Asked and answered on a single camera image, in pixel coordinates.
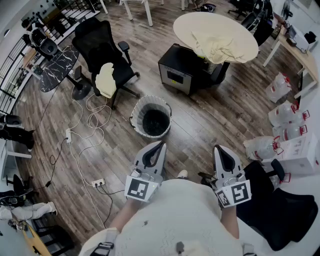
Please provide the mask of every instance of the mesh chair back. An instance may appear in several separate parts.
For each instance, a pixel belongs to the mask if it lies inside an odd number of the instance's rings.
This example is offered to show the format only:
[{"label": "mesh chair back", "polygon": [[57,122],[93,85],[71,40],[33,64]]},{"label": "mesh chair back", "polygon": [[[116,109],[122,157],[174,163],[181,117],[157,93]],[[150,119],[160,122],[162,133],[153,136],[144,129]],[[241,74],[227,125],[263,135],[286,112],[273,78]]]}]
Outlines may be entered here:
[{"label": "mesh chair back", "polygon": [[106,63],[115,63],[122,57],[112,38],[110,23],[89,18],[75,28],[74,47],[85,59],[91,73],[98,74]]}]

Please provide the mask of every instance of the round table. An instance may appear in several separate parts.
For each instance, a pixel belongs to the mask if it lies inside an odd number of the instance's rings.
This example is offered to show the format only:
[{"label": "round table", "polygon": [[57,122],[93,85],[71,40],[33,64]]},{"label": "round table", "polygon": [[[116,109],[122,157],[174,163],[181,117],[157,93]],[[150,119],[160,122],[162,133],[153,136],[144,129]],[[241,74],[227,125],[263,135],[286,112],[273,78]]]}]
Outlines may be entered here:
[{"label": "round table", "polygon": [[[210,12],[191,12],[177,18],[173,24],[176,36],[191,49],[195,48],[196,40],[192,31],[206,33],[215,37],[234,38],[235,43],[243,53],[246,62],[253,60],[259,52],[254,36],[240,23],[228,17]],[[228,57],[224,64],[219,64],[211,75],[213,84],[220,84],[225,77],[230,63],[239,63],[233,57]]]},{"label": "round table", "polygon": [[40,90],[44,93],[50,92],[56,88],[65,77],[72,79],[68,74],[74,67],[78,56],[79,52],[73,45],[69,45],[64,48],[62,52],[57,53],[43,68],[40,76]]}]

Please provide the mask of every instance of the power outlet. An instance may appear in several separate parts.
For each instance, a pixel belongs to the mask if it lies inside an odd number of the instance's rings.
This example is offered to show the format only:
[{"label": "power outlet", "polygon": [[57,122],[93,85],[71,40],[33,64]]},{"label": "power outlet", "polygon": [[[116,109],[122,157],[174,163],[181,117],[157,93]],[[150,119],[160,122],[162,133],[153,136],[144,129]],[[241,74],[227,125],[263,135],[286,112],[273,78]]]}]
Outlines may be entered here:
[{"label": "power outlet", "polygon": [[104,185],[104,184],[106,184],[106,181],[105,181],[104,178],[92,181],[92,186],[93,187],[99,187],[99,186]]},{"label": "power outlet", "polygon": [[72,141],[71,130],[69,128],[65,130],[65,137],[67,138],[66,142],[71,143]]}]

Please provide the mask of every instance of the trash can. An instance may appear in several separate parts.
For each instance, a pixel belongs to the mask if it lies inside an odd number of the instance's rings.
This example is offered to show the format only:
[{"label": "trash can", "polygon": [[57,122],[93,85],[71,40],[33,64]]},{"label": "trash can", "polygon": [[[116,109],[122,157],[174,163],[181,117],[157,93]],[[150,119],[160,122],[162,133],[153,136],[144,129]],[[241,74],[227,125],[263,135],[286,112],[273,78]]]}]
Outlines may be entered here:
[{"label": "trash can", "polygon": [[130,123],[134,130],[148,138],[161,138],[170,129],[171,107],[157,96],[144,96],[135,105]]}]

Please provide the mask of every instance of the white pants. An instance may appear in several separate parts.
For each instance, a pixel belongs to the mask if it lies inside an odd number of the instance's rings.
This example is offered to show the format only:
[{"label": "white pants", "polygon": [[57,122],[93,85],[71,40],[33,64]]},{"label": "white pants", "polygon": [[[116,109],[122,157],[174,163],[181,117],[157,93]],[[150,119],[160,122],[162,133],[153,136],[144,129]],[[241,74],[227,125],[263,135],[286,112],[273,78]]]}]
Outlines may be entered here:
[{"label": "white pants", "polygon": [[53,202],[41,202],[30,206],[21,206],[16,208],[1,206],[1,208],[2,210],[0,210],[0,220],[11,220],[14,215],[18,221],[39,219],[42,215],[52,213],[57,210]]}]

